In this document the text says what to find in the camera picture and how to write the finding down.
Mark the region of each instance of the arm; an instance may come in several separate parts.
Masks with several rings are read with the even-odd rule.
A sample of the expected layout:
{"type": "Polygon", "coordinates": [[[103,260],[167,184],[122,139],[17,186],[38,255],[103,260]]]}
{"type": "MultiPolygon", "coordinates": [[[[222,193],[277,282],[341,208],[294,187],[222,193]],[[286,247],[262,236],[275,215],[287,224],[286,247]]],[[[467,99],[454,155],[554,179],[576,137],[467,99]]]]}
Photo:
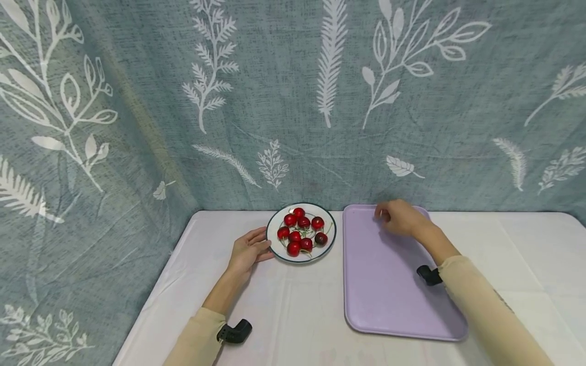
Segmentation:
{"type": "Polygon", "coordinates": [[[379,204],[375,216],[383,219],[389,231],[414,237],[430,253],[448,294],[495,365],[553,365],[490,283],[440,228],[402,200],[379,204]]]}
{"type": "Polygon", "coordinates": [[[267,252],[271,242],[265,240],[265,229],[252,230],[234,242],[228,268],[183,328],[164,366],[211,366],[214,363],[222,347],[216,336],[226,324],[226,315],[242,286],[250,279],[252,266],[273,257],[267,252]]]}

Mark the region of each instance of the left hand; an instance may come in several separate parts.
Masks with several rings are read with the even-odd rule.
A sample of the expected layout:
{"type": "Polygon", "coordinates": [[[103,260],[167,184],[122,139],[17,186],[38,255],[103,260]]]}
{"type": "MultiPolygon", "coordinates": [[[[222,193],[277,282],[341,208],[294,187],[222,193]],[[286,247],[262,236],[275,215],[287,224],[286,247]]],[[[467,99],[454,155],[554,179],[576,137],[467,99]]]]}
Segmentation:
{"type": "Polygon", "coordinates": [[[270,246],[271,241],[267,240],[266,227],[249,231],[234,242],[226,272],[239,278],[242,283],[248,281],[255,263],[274,257],[274,254],[268,249],[270,246]]]}

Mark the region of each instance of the plate rim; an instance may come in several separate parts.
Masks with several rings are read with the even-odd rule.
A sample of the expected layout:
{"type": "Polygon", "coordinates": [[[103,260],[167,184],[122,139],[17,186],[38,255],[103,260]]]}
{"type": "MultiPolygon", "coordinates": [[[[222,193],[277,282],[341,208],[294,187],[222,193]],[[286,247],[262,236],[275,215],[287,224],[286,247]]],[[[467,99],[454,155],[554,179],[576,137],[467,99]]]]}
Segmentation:
{"type": "Polygon", "coordinates": [[[334,235],[333,235],[333,238],[332,238],[332,242],[330,243],[330,245],[329,245],[328,249],[326,249],[326,250],[325,250],[323,253],[321,253],[320,255],[318,255],[318,256],[316,256],[316,257],[314,257],[314,258],[309,258],[309,259],[307,259],[306,261],[292,261],[292,260],[290,260],[290,259],[287,259],[287,258],[284,258],[284,257],[282,257],[282,256],[278,255],[278,254],[277,254],[277,253],[276,253],[274,250],[272,250],[272,243],[271,243],[271,246],[270,246],[270,247],[268,247],[268,249],[269,249],[269,250],[270,250],[270,251],[271,251],[271,252],[272,252],[272,253],[275,255],[275,257],[277,257],[278,259],[280,259],[280,260],[282,260],[282,261],[284,261],[284,262],[287,262],[287,263],[291,263],[291,264],[307,264],[307,263],[310,263],[310,262],[315,262],[315,261],[317,261],[319,258],[322,258],[324,255],[326,255],[326,254],[327,254],[327,253],[328,253],[328,252],[329,252],[329,251],[332,249],[332,246],[334,245],[334,242],[336,241],[336,236],[338,236],[338,225],[336,224],[336,220],[334,220],[334,218],[333,218],[332,214],[331,214],[331,213],[330,213],[330,211],[329,211],[329,210],[327,210],[326,208],[324,208],[324,207],[322,207],[322,206],[320,206],[320,205],[318,205],[318,204],[316,204],[316,203],[313,203],[313,202],[305,202],[305,201],[302,201],[302,202],[295,202],[295,203],[287,204],[286,206],[283,206],[283,207],[279,208],[279,209],[278,209],[278,210],[277,210],[277,211],[276,211],[276,212],[275,212],[275,213],[274,213],[274,214],[271,216],[271,218],[268,220],[268,223],[267,223],[267,229],[265,230],[265,236],[268,236],[268,226],[271,224],[271,221],[272,221],[272,219],[273,219],[273,218],[274,218],[274,217],[275,217],[275,216],[276,216],[276,215],[277,215],[279,212],[281,212],[282,210],[284,210],[285,208],[287,208],[287,207],[290,207],[290,206],[293,206],[293,205],[296,205],[296,204],[311,204],[311,205],[313,205],[313,206],[317,206],[317,207],[321,208],[323,211],[325,211],[325,212],[326,212],[326,214],[328,214],[328,216],[329,216],[329,217],[332,219],[332,222],[333,222],[333,228],[334,228],[334,230],[335,230],[335,231],[334,231],[334,235]]]}

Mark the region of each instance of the sleeve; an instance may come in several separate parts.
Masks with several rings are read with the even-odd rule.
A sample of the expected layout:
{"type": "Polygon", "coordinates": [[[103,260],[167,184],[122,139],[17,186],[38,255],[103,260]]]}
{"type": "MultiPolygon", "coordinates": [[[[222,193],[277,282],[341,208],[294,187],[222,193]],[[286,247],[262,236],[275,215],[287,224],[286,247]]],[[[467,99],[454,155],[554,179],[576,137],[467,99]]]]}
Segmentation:
{"type": "Polygon", "coordinates": [[[439,275],[495,365],[550,366],[551,360],[470,259],[448,258],[439,275]]]}
{"type": "Polygon", "coordinates": [[[225,316],[200,308],[183,328],[164,366],[212,366],[222,346],[216,336],[224,324],[225,316]]]}

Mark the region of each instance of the black device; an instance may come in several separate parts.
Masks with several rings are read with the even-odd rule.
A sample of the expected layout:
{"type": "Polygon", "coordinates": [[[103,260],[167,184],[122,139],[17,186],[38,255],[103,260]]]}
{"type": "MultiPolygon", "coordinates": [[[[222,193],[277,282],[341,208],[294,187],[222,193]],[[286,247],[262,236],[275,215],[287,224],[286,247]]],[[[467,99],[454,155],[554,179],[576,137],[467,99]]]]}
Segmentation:
{"type": "Polygon", "coordinates": [[[439,270],[437,268],[432,270],[428,265],[417,268],[417,274],[423,278],[427,286],[435,286],[443,282],[439,270]]]}
{"type": "Polygon", "coordinates": [[[241,344],[246,341],[246,338],[248,338],[252,330],[252,324],[250,324],[248,320],[242,319],[234,328],[230,327],[228,324],[225,324],[218,332],[216,338],[218,341],[221,340],[230,344],[241,344]]]}

